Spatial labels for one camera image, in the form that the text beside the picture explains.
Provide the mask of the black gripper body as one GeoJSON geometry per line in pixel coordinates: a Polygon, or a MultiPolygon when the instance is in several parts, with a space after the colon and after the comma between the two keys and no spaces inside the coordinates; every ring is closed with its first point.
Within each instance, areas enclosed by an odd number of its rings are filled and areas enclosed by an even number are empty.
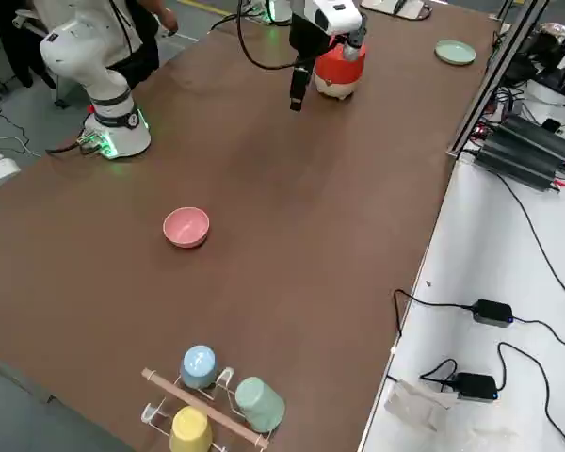
{"type": "Polygon", "coordinates": [[[316,59],[331,49],[331,37],[295,13],[291,17],[289,43],[298,53],[294,70],[310,71],[316,59]]]}

